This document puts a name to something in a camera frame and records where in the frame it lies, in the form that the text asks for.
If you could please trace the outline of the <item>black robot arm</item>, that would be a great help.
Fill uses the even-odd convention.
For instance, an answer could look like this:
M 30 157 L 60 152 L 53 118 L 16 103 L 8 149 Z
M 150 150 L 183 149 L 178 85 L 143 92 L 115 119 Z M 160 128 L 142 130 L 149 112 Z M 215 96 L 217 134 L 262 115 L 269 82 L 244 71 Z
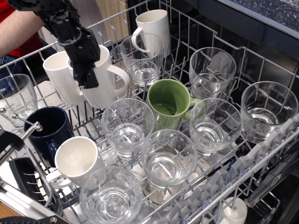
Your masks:
M 94 68 L 100 48 L 93 31 L 81 25 L 77 9 L 69 0 L 10 0 L 19 11 L 33 11 L 57 38 L 71 60 L 73 78 L 79 87 L 99 86 Z

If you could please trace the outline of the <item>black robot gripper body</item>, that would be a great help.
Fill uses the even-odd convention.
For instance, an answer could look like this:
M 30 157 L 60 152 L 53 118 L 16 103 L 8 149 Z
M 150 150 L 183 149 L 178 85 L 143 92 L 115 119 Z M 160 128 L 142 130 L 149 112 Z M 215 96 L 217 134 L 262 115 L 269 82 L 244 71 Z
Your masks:
M 75 69 L 90 70 L 100 58 L 100 49 L 93 32 L 81 25 L 76 12 L 54 13 L 51 27 L 60 46 L 66 50 Z

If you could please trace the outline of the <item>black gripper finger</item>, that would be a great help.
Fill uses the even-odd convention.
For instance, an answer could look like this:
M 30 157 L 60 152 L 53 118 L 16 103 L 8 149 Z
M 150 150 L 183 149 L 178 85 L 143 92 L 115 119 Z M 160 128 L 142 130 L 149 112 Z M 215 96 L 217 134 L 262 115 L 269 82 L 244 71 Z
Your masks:
M 96 88 L 99 86 L 94 69 L 94 63 L 74 63 L 73 78 L 78 85 L 84 89 Z

